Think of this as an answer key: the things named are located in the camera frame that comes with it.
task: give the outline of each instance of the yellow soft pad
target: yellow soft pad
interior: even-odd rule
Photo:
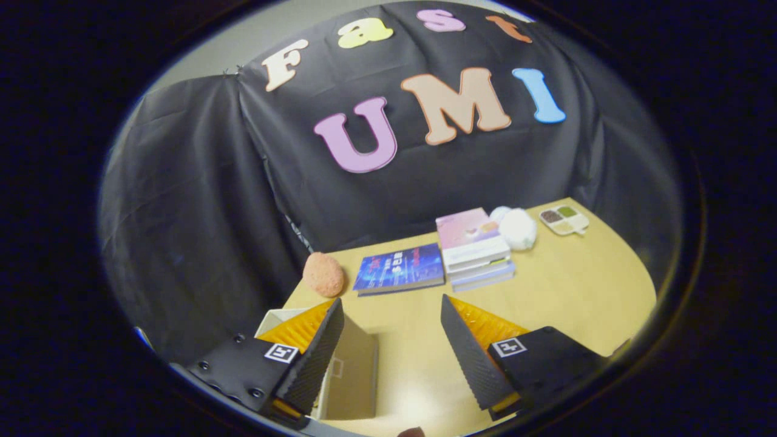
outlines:
[[[472,332],[472,336],[475,337],[481,349],[486,353],[490,344],[528,332],[527,329],[508,322],[499,316],[494,316],[492,313],[484,311],[477,306],[450,296],[448,298],[451,300],[453,307],[456,308],[458,315],[467,324],[469,331]]]
[[[299,349],[301,354],[304,354],[308,350],[310,342],[313,341],[315,333],[319,330],[321,322],[324,321],[326,311],[334,302],[335,300],[331,299],[321,305],[314,306],[256,338],[271,343],[294,346]]]

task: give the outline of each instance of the book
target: book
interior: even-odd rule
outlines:
[[[403,292],[445,283],[436,243],[364,257],[354,291],[359,296]]]
[[[478,274],[485,273],[487,271],[497,271],[504,268],[504,265],[510,261],[510,257],[499,258],[493,261],[487,261],[484,264],[478,264],[476,266],[459,268],[454,271],[448,271],[448,280],[454,280],[459,278],[467,278]]]
[[[484,279],[494,278],[500,274],[507,273],[508,271],[515,271],[515,264],[513,261],[504,261],[491,264],[485,268],[475,269],[472,272],[465,272],[456,276],[448,276],[448,281],[451,285],[464,285],[469,282],[482,281]]]
[[[472,290],[473,288],[485,287],[486,285],[491,285],[491,284],[496,284],[498,282],[506,281],[508,279],[511,279],[513,276],[515,276],[515,270],[508,271],[506,273],[499,273],[496,276],[493,276],[491,278],[481,279],[479,281],[472,281],[461,285],[454,285],[453,291],[465,292],[467,290]]]
[[[510,247],[499,234],[499,225],[489,219],[483,208],[446,215],[435,222],[449,274],[510,256]]]

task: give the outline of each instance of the blue book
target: blue book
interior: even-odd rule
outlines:
[[[440,248],[436,243],[365,257],[354,281],[362,295],[403,292],[445,283]]]

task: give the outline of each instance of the pink book cover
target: pink book cover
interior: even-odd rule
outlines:
[[[443,250],[499,236],[499,225],[491,221],[483,208],[446,215],[436,223]]]

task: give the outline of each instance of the white plush ball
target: white plush ball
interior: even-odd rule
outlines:
[[[525,210],[516,208],[504,215],[499,233],[512,250],[528,250],[537,240],[537,222]]]
[[[494,208],[493,211],[491,211],[491,215],[489,215],[489,219],[491,219],[492,222],[496,222],[497,225],[502,222],[502,219],[504,218],[504,215],[510,212],[512,208],[509,206],[497,206]]]

